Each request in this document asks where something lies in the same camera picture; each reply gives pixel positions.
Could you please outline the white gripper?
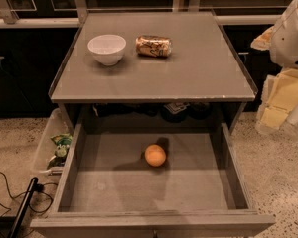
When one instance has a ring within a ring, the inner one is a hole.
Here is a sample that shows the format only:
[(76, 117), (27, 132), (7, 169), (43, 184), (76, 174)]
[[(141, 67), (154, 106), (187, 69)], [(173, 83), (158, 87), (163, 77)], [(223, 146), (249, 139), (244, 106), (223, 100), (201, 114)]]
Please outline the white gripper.
[(289, 67), (283, 68), (276, 76), (266, 77), (256, 115), (256, 130), (260, 134), (271, 134), (285, 122), (297, 124), (298, 0), (293, 0), (274, 27), (256, 37), (250, 46), (259, 51), (270, 50), (270, 58), (274, 63)]

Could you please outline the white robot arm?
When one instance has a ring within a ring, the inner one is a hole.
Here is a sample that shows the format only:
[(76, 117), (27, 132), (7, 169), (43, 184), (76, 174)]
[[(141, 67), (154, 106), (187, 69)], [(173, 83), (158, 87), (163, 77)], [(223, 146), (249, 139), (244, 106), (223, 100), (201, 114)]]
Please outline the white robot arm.
[(255, 38), (251, 47), (269, 51), (273, 63), (282, 67), (268, 75), (256, 115), (261, 134), (277, 131), (285, 122), (298, 123), (298, 0), (293, 0), (273, 27)]

